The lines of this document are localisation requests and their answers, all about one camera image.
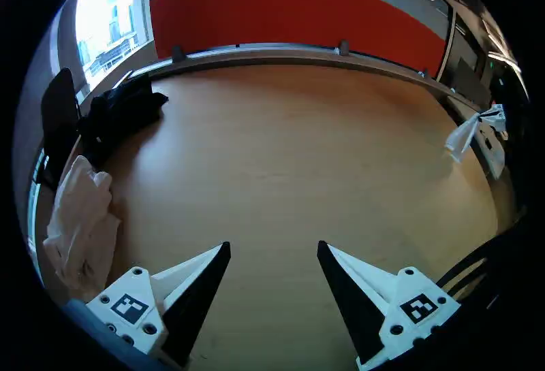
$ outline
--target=building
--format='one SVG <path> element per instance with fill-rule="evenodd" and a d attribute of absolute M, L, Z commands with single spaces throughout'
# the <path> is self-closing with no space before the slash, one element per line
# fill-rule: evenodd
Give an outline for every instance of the building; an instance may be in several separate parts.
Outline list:
<path fill-rule="evenodd" d="M 110 43 L 121 38 L 121 32 L 119 31 L 119 17 L 117 16 L 117 5 L 114 5 L 112 10 L 112 20 L 110 21 Z"/>
<path fill-rule="evenodd" d="M 134 32 L 134 17 L 132 16 L 132 4 L 129 5 L 129 22 L 131 23 L 131 32 Z"/>
<path fill-rule="evenodd" d="M 86 65 L 91 61 L 89 56 L 89 49 L 87 48 L 87 43 L 85 41 L 78 42 L 78 54 L 80 56 L 80 62 L 82 65 Z"/>

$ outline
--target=screw hole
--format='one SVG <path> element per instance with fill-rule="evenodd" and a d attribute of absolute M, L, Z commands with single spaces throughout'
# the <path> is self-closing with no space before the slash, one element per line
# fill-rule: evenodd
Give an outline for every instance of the screw hole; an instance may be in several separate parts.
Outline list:
<path fill-rule="evenodd" d="M 124 339 L 124 341 L 127 342 L 128 344 L 134 345 L 134 340 L 132 339 L 131 336 L 128 336 L 127 334 L 123 334 L 121 338 Z"/>
<path fill-rule="evenodd" d="M 399 324 L 393 325 L 392 328 L 390 328 L 390 333 L 398 336 L 399 334 L 403 333 L 403 327 L 401 327 Z"/>
<path fill-rule="evenodd" d="M 153 324 L 144 324 L 144 327 L 142 327 L 144 330 L 144 333 L 146 334 L 155 334 L 157 333 L 157 328 Z"/>

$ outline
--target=white plastic bag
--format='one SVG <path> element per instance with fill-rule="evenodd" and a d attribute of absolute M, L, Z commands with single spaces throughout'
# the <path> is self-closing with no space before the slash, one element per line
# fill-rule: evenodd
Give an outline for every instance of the white plastic bag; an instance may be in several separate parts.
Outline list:
<path fill-rule="evenodd" d="M 471 140 L 479 127 L 479 123 L 479 114 L 475 113 L 447 137 L 445 147 L 450 150 L 450 156 L 457 163 L 462 162 L 464 152 L 471 146 Z"/>
<path fill-rule="evenodd" d="M 112 177 L 78 156 L 55 195 L 44 249 L 57 276 L 86 302 L 104 290 L 119 220 L 108 213 Z"/>

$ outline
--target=black chair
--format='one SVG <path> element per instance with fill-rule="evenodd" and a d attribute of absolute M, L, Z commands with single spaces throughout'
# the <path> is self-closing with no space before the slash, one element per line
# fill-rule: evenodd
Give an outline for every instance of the black chair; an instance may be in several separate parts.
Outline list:
<path fill-rule="evenodd" d="M 72 73 L 63 68 L 42 97 L 44 157 L 38 167 L 36 183 L 57 190 L 70 152 L 78 139 L 81 111 L 74 91 Z"/>

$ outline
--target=window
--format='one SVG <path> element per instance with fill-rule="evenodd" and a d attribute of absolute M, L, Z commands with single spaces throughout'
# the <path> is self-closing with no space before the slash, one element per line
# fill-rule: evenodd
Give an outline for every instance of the window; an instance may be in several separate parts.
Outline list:
<path fill-rule="evenodd" d="M 78 0 L 78 54 L 89 89 L 110 73 L 139 43 L 133 0 Z"/>

